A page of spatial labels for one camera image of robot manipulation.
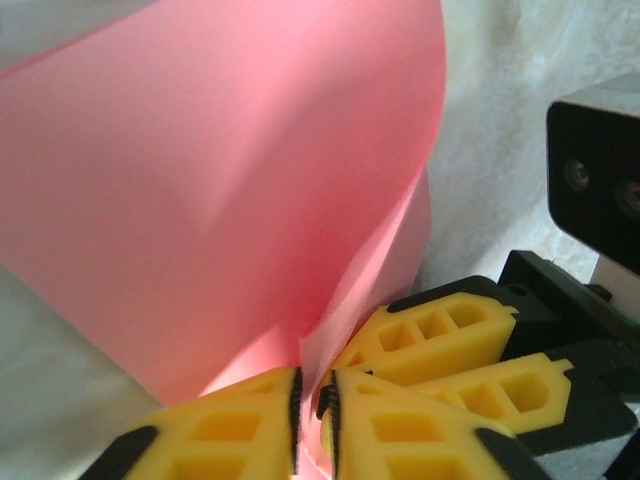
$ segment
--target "yellow foam pad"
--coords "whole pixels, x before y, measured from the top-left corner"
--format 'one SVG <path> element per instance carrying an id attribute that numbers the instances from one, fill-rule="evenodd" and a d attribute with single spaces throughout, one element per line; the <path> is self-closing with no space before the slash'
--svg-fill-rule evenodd
<path id="1" fill-rule="evenodd" d="M 338 480 L 507 480 L 474 435 L 499 423 L 356 370 L 335 372 L 340 402 Z M 325 449 L 332 413 L 322 419 Z"/>
<path id="2" fill-rule="evenodd" d="M 332 365 L 410 386 L 496 363 L 517 310 L 455 293 L 401 312 L 379 308 Z"/>
<path id="3" fill-rule="evenodd" d="M 290 478 L 295 373 L 271 370 L 147 417 L 138 427 L 160 433 L 126 480 Z"/>
<path id="4" fill-rule="evenodd" d="M 568 360 L 536 353 L 414 385 L 412 390 L 492 418 L 515 434 L 564 421 L 571 382 Z"/>

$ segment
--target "white fabric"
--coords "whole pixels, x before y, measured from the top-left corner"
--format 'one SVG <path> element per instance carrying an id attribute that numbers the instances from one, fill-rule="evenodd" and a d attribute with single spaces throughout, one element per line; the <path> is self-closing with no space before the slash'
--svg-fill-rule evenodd
<path id="1" fill-rule="evenodd" d="M 67 3 L 75 21 L 92 21 L 90 2 Z M 447 104 L 429 167 L 433 235 L 417 287 L 495 278 L 513 248 L 588 280 L 595 254 L 546 211 L 545 112 L 558 96 L 640 69 L 640 2 L 445 0 L 444 11 Z M 73 21 L 64 9 L 48 13 L 51 28 Z M 0 325 L 0 479 L 77 478 L 158 407 L 6 270 Z"/>

